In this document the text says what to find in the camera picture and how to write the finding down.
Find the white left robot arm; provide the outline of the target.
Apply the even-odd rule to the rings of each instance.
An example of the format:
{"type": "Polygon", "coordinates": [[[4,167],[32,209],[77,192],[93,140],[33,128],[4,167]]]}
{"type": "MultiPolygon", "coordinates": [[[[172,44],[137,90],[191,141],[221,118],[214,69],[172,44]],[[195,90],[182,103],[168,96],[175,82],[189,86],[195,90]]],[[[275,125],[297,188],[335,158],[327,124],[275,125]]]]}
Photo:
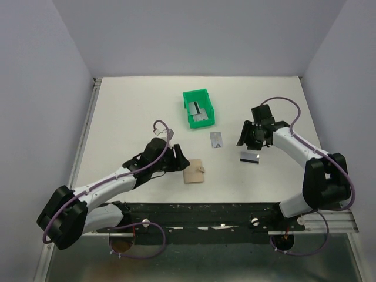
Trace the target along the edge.
{"type": "Polygon", "coordinates": [[[97,182],[75,189],[57,188],[36,220],[43,230],[43,243],[64,250],[93,230],[113,227],[126,231],[130,217],[114,204],[106,207],[106,201],[145,184],[154,173],[183,171],[189,166],[180,145],[169,146],[156,137],[143,152],[97,182]]]}

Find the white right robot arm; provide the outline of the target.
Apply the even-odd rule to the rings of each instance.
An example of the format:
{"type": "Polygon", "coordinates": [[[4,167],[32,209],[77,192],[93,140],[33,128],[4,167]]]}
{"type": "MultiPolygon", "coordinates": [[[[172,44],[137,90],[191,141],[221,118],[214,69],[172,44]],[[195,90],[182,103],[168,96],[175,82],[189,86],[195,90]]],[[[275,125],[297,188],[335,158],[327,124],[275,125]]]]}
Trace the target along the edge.
{"type": "Polygon", "coordinates": [[[275,146],[289,155],[304,169],[301,192],[274,206],[271,225],[284,230],[292,217],[320,209],[334,208],[336,204],[352,198],[345,157],[315,147],[293,130],[292,124],[277,122],[268,104],[251,109],[253,120],[245,121],[237,146],[248,150],[261,150],[275,146]]]}

